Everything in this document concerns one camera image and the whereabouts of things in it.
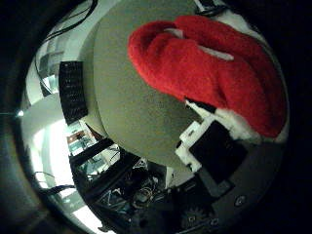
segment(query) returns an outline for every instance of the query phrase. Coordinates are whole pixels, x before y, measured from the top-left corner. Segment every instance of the cable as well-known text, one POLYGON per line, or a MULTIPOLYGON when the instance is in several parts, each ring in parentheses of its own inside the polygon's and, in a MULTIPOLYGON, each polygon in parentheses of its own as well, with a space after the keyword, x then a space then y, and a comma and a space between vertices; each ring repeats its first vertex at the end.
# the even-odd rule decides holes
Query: cable
POLYGON ((2 112, 0 115, 15 115, 13 112, 2 112))
POLYGON ((54 175, 48 174, 48 173, 45 173, 45 172, 35 172, 33 175, 36 176, 36 174, 45 174, 45 175, 47 175, 47 176, 51 176, 51 177, 55 178, 54 175))
POLYGON ((41 85, 50 93, 52 94, 52 90, 45 84, 45 82, 43 81, 43 78, 40 75, 39 69, 38 69, 38 65, 37 65, 37 55, 34 58, 34 64, 35 64, 35 69, 39 78, 39 81, 41 83, 41 85))
POLYGON ((85 12, 87 12, 87 11, 89 11, 89 10, 90 10, 90 7, 88 7, 87 9, 85 9, 85 10, 83 10, 83 11, 81 11, 81 12, 75 14, 75 15, 72 15, 72 16, 66 18, 66 19, 61 20, 60 22, 58 22, 58 24, 64 23, 64 22, 66 22, 66 21, 68 21, 68 20, 70 20, 70 19, 73 19, 73 18, 75 18, 75 17, 78 17, 78 16, 84 14, 85 12))
POLYGON ((41 190, 41 193, 43 195, 46 195, 46 196, 52 196, 52 195, 56 195, 58 193, 60 193, 61 191, 65 190, 65 189, 68 189, 68 188, 76 188, 75 185, 71 185, 71 184, 66 184, 66 185, 58 185, 58 186, 55 186, 55 187, 52 187, 52 188, 46 188, 46 189, 42 189, 41 190))
POLYGON ((109 162, 108 162, 109 164, 110 164, 111 160, 112 160, 113 158, 115 158, 115 156, 116 156, 118 153, 119 153, 119 151, 118 151, 117 153, 115 153, 114 156, 112 156, 112 157, 110 158, 110 160, 109 160, 109 162))
POLYGON ((97 4, 98 4, 98 0, 93 0, 91 6, 90 6, 90 8, 89 8, 88 13, 87 13, 82 19, 78 20, 77 22, 73 23, 72 25, 70 25, 70 26, 68 26, 68 27, 66 27, 66 28, 64 28, 64 29, 61 29, 61 30, 59 30, 59 31, 56 31, 56 32, 53 32, 53 33, 49 34, 49 35, 47 36, 47 38, 43 41, 43 43, 46 43, 47 41, 50 41, 51 39, 53 39, 53 38, 55 38, 55 37, 57 37, 57 36, 60 36, 61 34, 63 34, 63 33, 65 33, 65 32, 67 32, 67 31, 69 31, 69 30, 71 30, 71 29, 77 27, 78 25, 80 25, 80 24, 81 24, 83 21, 85 21, 85 20, 89 17, 89 15, 95 10, 97 4))

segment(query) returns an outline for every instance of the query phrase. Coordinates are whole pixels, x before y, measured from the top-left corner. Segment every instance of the white plastic part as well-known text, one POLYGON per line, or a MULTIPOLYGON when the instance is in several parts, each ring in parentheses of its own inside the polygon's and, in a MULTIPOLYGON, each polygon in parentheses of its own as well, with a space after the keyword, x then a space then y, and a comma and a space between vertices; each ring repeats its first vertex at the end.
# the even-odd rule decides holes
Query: white plastic part
POLYGON ((194 0, 194 3, 196 4, 196 6, 198 7, 200 12, 205 11, 205 7, 203 6, 203 4, 199 0, 194 0))
POLYGON ((198 172, 202 168, 202 164, 194 157, 189 149, 194 143, 206 132, 215 118, 210 115, 206 117, 202 124, 194 121, 181 135, 181 144, 176 149, 175 154, 182 163, 189 167, 192 173, 198 172))
POLYGON ((212 114, 206 109, 199 107, 194 102, 186 100, 185 103, 199 114, 202 119, 210 117, 216 120, 229 131, 233 139, 242 139, 254 144, 261 144, 263 142, 263 137, 254 131, 242 116, 236 114, 234 111, 218 108, 215 113, 212 114))
POLYGON ((20 110, 20 111, 18 112, 18 117, 22 117, 22 116, 23 116, 23 111, 20 110))

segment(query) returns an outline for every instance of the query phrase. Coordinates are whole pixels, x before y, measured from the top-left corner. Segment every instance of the table surface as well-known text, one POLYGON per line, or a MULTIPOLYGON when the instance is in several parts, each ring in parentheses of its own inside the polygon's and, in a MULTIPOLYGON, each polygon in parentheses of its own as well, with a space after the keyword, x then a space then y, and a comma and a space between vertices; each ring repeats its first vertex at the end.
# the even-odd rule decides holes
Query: table surface
POLYGON ((198 116, 147 86, 128 59, 127 45, 139 26, 192 15, 194 8, 192 0, 123 1, 102 18, 94 44, 94 89, 105 131, 135 155, 178 170, 186 170, 175 155, 179 135, 198 116))

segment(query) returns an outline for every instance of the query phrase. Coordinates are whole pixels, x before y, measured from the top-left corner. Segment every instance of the dark background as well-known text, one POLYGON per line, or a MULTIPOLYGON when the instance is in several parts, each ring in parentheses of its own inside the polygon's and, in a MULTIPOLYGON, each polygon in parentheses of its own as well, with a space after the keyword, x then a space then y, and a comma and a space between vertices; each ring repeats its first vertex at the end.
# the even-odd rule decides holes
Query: dark background
MULTIPOLYGON (((0 112, 17 110, 24 78, 40 42, 79 0, 0 1, 0 112)), ((291 100, 291 134, 281 171, 260 204, 231 233, 310 233, 312 198, 311 7, 291 0, 227 1, 265 35, 282 64, 291 100)), ((32 233, 70 233, 70 223, 37 195, 21 169, 25 154, 16 121, 0 115, 0 233, 24 233, 41 213, 32 233)))

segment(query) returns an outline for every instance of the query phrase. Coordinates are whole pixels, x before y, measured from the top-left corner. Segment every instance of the black device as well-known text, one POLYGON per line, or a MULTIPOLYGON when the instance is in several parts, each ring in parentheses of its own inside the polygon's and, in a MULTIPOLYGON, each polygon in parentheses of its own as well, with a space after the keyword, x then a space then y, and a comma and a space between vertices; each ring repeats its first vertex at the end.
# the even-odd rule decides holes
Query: black device
POLYGON ((59 96, 67 125, 88 114, 83 89, 82 61, 62 61, 59 64, 59 96))

